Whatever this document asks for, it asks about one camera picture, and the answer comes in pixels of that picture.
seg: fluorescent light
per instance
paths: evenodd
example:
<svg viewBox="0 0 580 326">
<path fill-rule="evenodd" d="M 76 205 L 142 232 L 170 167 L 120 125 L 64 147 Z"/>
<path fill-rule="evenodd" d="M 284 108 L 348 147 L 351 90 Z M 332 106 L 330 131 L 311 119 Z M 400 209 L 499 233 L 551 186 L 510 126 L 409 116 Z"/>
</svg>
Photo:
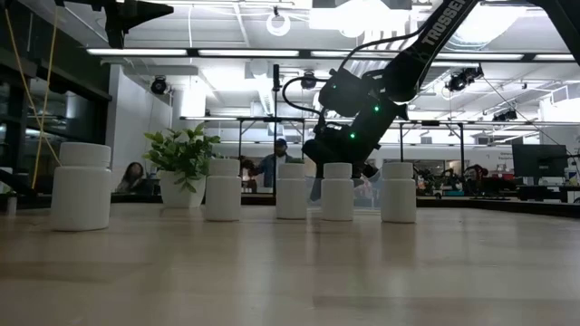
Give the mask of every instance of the fluorescent light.
<svg viewBox="0 0 580 326">
<path fill-rule="evenodd" d="M 297 57 L 297 50 L 199 50 L 199 56 Z"/>
<path fill-rule="evenodd" d="M 310 54 L 315 58 L 343 58 L 348 55 L 350 51 L 311 51 Z M 387 53 L 377 51 L 359 51 L 353 55 L 353 58 L 378 58 L 378 59 L 392 59 L 398 53 Z"/>
<path fill-rule="evenodd" d="M 439 53 L 438 60 L 521 60 L 524 54 L 506 53 Z"/>
<path fill-rule="evenodd" d="M 496 143 L 503 144 L 503 143 L 507 143 L 508 141 L 511 141 L 511 140 L 514 140 L 514 139 L 526 138 L 526 137 L 533 136 L 533 135 L 537 135 L 537 134 L 539 134 L 539 132 L 538 131 L 534 131 L 534 132 L 530 132 L 530 133 L 527 133 L 527 134 L 522 134 L 522 135 L 517 135 L 517 136 L 514 136 L 514 137 L 510 137 L 510 138 L 507 138 L 507 139 L 498 140 L 498 141 L 496 141 Z"/>
<path fill-rule="evenodd" d="M 108 56 L 187 56 L 184 49 L 87 49 L 92 55 Z"/>
<path fill-rule="evenodd" d="M 241 5 L 241 6 L 251 6 L 251 5 L 278 5 L 278 6 L 294 6 L 293 2 L 286 2 L 286 1 L 225 1 L 225 0 L 218 0 L 218 1 L 207 1 L 207 0 L 144 0 L 145 2 L 152 3 L 152 4 L 160 4 L 160 5 Z"/>
<path fill-rule="evenodd" d="M 336 118 L 336 119 L 326 119 L 326 122 L 336 122 L 336 123 L 348 123 L 348 122 L 353 122 L 354 119 L 348 119 L 348 118 Z M 318 122 L 318 119 L 312 119 L 312 118 L 308 118 L 308 119 L 304 119 L 304 122 Z"/>
<path fill-rule="evenodd" d="M 199 120 L 199 121 L 233 121 L 237 120 L 234 117 L 181 117 L 183 120 Z"/>
<path fill-rule="evenodd" d="M 574 61 L 572 54 L 538 54 L 534 61 Z"/>
<path fill-rule="evenodd" d="M 478 68 L 479 63 L 476 62 L 433 62 L 431 67 L 463 67 L 463 68 Z"/>
</svg>

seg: security camera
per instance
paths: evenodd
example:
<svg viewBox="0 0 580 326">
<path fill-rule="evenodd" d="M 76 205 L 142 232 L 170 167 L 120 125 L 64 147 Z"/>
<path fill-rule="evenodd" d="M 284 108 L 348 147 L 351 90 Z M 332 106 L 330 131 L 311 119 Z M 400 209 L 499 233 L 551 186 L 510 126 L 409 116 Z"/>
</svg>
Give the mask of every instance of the security camera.
<svg viewBox="0 0 580 326">
<path fill-rule="evenodd" d="M 167 84 L 166 76 L 156 76 L 155 81 L 151 84 L 153 94 L 165 95 L 171 91 L 171 86 Z"/>
<path fill-rule="evenodd" d="M 481 65 L 478 68 L 466 68 L 451 74 L 451 80 L 445 85 L 449 91 L 463 91 L 470 86 L 477 78 L 483 77 Z"/>
<path fill-rule="evenodd" d="M 304 72 L 304 79 L 300 82 L 303 90 L 311 90 L 316 87 L 316 79 L 314 77 L 314 72 Z"/>
</svg>

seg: pole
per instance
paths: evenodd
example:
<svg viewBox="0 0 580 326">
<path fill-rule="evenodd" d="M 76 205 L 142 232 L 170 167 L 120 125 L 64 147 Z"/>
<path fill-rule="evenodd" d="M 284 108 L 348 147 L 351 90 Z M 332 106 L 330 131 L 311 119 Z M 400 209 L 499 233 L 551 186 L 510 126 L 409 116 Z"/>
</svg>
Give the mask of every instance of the pole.
<svg viewBox="0 0 580 326">
<path fill-rule="evenodd" d="M 305 138 L 306 138 L 306 121 L 302 121 L 302 147 L 305 146 Z M 305 153 L 301 150 L 302 152 L 302 161 L 305 160 Z"/>
<path fill-rule="evenodd" d="M 244 170 L 242 169 L 242 123 L 244 121 L 239 121 L 239 141 L 237 143 L 237 159 L 239 160 L 239 176 L 242 177 Z"/>
<path fill-rule="evenodd" d="M 401 143 L 401 162 L 403 161 L 403 155 L 402 155 L 402 139 L 405 137 L 405 135 L 402 134 L 402 123 L 399 124 L 399 135 L 400 135 L 400 143 Z"/>
<path fill-rule="evenodd" d="M 463 123 L 459 124 L 459 141 L 461 149 L 461 175 L 465 172 L 465 143 L 463 142 Z"/>
<path fill-rule="evenodd" d="M 278 140 L 278 90 L 274 89 L 274 148 L 273 153 L 276 153 L 276 141 Z M 274 180 L 272 180 L 272 192 L 276 196 L 276 160 L 278 157 L 274 155 Z"/>
</svg>

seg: robotic arm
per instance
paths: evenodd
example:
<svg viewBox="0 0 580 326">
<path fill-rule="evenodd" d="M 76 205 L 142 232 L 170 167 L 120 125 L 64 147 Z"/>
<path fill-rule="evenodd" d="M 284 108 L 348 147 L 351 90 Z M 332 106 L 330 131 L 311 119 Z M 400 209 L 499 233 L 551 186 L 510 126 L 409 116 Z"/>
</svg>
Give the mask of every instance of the robotic arm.
<svg viewBox="0 0 580 326">
<path fill-rule="evenodd" d="M 444 0 L 418 32 L 419 39 L 397 55 L 380 73 L 365 73 L 362 79 L 343 66 L 331 70 L 331 78 L 320 90 L 325 109 L 344 117 L 354 117 L 351 126 L 332 128 L 321 114 L 314 139 L 306 141 L 303 152 L 316 163 L 316 179 L 311 199 L 320 197 L 320 179 L 326 163 L 353 164 L 353 178 L 371 177 L 376 169 L 364 164 L 396 117 L 408 119 L 407 105 L 423 83 L 434 58 L 459 28 L 479 0 Z M 542 7 L 554 23 L 577 62 L 580 62 L 580 1 L 529 0 Z"/>
</svg>

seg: green leaves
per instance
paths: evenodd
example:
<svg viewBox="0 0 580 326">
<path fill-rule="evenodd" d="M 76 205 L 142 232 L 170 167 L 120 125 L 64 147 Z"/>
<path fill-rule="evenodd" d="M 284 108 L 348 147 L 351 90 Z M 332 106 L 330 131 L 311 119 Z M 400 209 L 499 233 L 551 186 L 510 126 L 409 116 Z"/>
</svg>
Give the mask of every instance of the green leaves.
<svg viewBox="0 0 580 326">
<path fill-rule="evenodd" d="M 161 132 L 146 133 L 145 137 L 151 140 L 151 149 L 143 154 L 143 158 L 150 160 L 159 170 L 182 175 L 175 185 L 195 193 L 191 182 L 208 174 L 213 144 L 219 143 L 219 136 L 204 136 L 203 129 L 204 124 L 201 123 L 194 130 L 167 129 L 167 137 Z M 187 140 L 179 140 L 183 134 L 188 135 Z"/>
</svg>

